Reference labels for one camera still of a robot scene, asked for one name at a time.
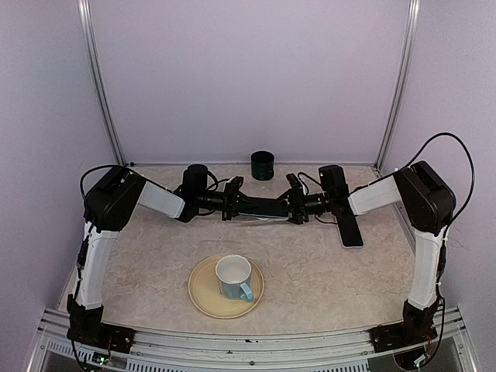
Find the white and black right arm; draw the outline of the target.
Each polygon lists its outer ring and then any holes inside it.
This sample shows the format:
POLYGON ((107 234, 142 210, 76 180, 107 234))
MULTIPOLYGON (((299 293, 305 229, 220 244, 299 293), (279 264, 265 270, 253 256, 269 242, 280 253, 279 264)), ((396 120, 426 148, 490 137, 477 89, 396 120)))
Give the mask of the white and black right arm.
POLYGON ((443 241, 453 220, 456 198, 443 179, 425 162, 403 167, 369 184, 349 190, 338 165, 319 168, 322 193, 307 195, 294 174, 290 189, 277 198, 284 215, 295 224, 310 215, 329 212, 336 217, 345 249, 363 247, 357 217, 396 203, 403 204, 415 235, 415 268, 406 308, 426 312, 439 301, 443 241))

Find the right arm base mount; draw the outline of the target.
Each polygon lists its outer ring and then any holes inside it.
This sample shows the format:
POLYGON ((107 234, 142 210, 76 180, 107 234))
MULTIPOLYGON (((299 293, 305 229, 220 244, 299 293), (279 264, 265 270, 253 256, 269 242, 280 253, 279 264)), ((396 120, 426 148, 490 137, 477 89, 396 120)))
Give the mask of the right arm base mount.
POLYGON ((435 339, 438 333, 433 317, 439 303, 440 298, 437 298, 431 306, 419 309, 405 301, 400 322, 378 325, 369 330, 374 352, 381 353, 435 339))

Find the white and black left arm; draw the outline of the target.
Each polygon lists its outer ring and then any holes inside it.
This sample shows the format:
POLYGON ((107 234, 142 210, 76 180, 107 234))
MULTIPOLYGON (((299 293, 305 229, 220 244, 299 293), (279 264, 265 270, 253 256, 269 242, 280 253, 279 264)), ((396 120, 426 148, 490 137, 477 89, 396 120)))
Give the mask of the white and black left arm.
POLYGON ((67 310, 78 332, 94 345, 108 338, 108 326, 101 322, 102 285, 109 254, 117 235, 140 205, 180 222, 190 222, 205 213, 220 212, 224 221, 239 215, 286 219, 282 200, 255 198, 240 188, 243 178, 232 177, 222 191, 207 185, 213 173, 193 164, 183 173, 181 185, 172 191, 129 167, 105 165, 103 177, 83 191, 84 239, 77 257, 77 283, 67 299, 67 310))

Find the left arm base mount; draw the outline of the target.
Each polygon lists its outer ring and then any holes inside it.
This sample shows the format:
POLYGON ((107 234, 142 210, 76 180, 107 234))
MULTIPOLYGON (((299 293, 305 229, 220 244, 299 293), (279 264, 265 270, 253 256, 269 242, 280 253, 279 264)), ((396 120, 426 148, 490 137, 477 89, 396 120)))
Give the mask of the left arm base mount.
POLYGON ((86 309, 72 294, 68 295, 69 329, 67 338, 100 349, 129 354, 136 331, 102 322, 104 306, 86 309))

